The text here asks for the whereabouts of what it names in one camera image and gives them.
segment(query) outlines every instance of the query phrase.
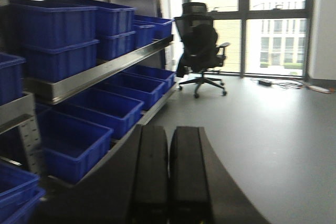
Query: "floor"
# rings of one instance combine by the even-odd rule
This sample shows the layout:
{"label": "floor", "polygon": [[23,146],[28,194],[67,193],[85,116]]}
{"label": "floor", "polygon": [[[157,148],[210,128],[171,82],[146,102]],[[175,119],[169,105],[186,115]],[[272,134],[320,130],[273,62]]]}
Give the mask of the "floor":
{"label": "floor", "polygon": [[336,94],[223,77],[228,95],[177,90],[150,124],[203,126],[219,159],[272,224],[336,223]]}

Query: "power strip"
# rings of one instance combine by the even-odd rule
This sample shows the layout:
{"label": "power strip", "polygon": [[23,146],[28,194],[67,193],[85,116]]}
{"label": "power strip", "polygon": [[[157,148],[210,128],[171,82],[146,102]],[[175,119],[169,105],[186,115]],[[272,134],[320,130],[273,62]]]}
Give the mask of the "power strip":
{"label": "power strip", "polygon": [[267,86],[267,87],[272,86],[272,82],[271,81],[264,80],[264,79],[258,80],[258,84],[259,85],[264,85],[264,86]]}

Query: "white wall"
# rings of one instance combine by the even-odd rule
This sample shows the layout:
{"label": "white wall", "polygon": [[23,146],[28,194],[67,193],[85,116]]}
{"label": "white wall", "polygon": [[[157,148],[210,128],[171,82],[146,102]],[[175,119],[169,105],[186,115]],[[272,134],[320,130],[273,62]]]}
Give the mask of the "white wall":
{"label": "white wall", "polygon": [[335,14],[335,0],[315,0],[309,71],[313,79],[336,80]]}

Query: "cable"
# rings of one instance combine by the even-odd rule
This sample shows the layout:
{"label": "cable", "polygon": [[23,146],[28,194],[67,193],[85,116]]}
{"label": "cable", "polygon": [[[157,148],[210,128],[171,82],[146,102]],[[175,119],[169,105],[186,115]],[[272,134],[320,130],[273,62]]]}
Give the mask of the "cable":
{"label": "cable", "polygon": [[332,94],[335,90],[334,88],[325,89],[319,86],[310,85],[302,80],[292,79],[292,78],[284,78],[284,79],[275,79],[275,81],[268,81],[265,79],[259,79],[259,78],[251,78],[251,81],[258,81],[258,84],[262,84],[261,82],[270,83],[270,85],[265,86],[271,86],[271,85],[277,85],[283,89],[302,89],[306,88],[312,91],[316,91],[323,94]]}

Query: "blue plastic bin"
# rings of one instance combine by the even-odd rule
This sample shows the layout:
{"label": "blue plastic bin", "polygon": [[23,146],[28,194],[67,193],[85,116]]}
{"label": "blue plastic bin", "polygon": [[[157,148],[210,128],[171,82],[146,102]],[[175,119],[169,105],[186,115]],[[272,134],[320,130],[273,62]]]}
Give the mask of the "blue plastic bin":
{"label": "blue plastic bin", "polygon": [[112,129],[55,111],[37,116],[49,174],[77,183],[107,153]]}
{"label": "blue plastic bin", "polygon": [[141,118],[143,102],[98,89],[88,89],[56,106],[58,111],[114,129],[122,138]]}
{"label": "blue plastic bin", "polygon": [[33,197],[39,176],[12,165],[0,163],[0,201],[18,195],[17,205]]}
{"label": "blue plastic bin", "polygon": [[97,58],[112,60],[134,50],[135,31],[113,36],[98,36]]}
{"label": "blue plastic bin", "polygon": [[2,224],[27,224],[39,200],[46,194],[42,188],[37,188],[34,192],[33,198],[21,206],[15,213],[7,218]]}
{"label": "blue plastic bin", "polygon": [[94,6],[34,0],[9,2],[21,43],[55,49],[95,38]]}
{"label": "blue plastic bin", "polygon": [[98,40],[58,49],[44,49],[25,45],[30,77],[57,82],[96,66]]}
{"label": "blue plastic bin", "polygon": [[162,81],[117,73],[95,88],[143,101],[143,109],[148,110],[161,98],[163,86]]}
{"label": "blue plastic bin", "polygon": [[97,0],[46,0],[96,6],[97,35],[112,36],[132,31],[136,8]]}
{"label": "blue plastic bin", "polygon": [[0,106],[22,97],[24,58],[0,52]]}
{"label": "blue plastic bin", "polygon": [[3,223],[8,217],[10,217],[18,207],[22,204],[18,204],[20,193],[16,193],[8,196],[5,199],[0,199],[0,223]]}
{"label": "blue plastic bin", "polygon": [[163,93],[166,93],[175,83],[175,72],[164,69],[135,65],[125,69],[124,72],[129,74],[135,74],[137,76],[152,78],[158,81],[164,81],[165,85],[163,88]]}
{"label": "blue plastic bin", "polygon": [[141,15],[135,15],[134,19],[138,23],[143,23],[145,25],[155,25],[154,39],[164,39],[172,34],[172,19]]}
{"label": "blue plastic bin", "polygon": [[135,48],[144,47],[152,43],[154,38],[155,25],[145,25],[134,21],[133,28],[135,34]]}

